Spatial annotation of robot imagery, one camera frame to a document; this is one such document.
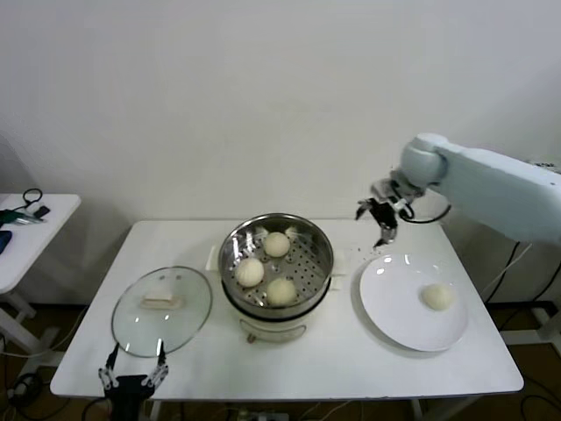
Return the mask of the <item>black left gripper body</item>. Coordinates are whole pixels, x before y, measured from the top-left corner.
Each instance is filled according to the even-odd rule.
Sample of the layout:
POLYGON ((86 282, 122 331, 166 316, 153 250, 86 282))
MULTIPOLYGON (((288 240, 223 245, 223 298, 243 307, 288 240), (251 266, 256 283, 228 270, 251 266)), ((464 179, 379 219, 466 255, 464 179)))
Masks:
POLYGON ((140 420, 141 406, 153 395, 148 375, 125 375, 117 378, 118 385, 110 385, 104 395, 111 404, 111 421, 140 420))

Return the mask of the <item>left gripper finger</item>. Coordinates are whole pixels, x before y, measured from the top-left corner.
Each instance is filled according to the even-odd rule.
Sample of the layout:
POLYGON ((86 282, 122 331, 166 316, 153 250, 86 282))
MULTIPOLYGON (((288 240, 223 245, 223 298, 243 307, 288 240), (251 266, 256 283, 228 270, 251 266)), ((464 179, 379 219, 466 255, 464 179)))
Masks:
POLYGON ((98 377, 104 389, 114 389, 119 385, 118 380, 113 372, 115 362, 117 360, 118 351, 119 344, 116 343, 107 360, 105 361, 104 366, 98 369, 98 377))
POLYGON ((165 351, 165 343, 162 339, 158 340, 157 345, 157 365, 156 368, 149 374, 146 384, 148 386, 160 386, 167 377, 169 367, 167 365, 167 353, 165 351))

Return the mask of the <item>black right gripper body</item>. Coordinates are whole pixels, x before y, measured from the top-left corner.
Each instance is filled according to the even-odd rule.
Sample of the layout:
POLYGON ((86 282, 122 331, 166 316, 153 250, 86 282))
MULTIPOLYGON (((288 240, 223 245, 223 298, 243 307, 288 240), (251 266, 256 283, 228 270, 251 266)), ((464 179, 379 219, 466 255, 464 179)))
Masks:
POLYGON ((380 203, 375 198, 369 198, 368 203, 370 206, 369 212, 380 228, 396 229, 398 227, 394 208, 388 202, 380 203))

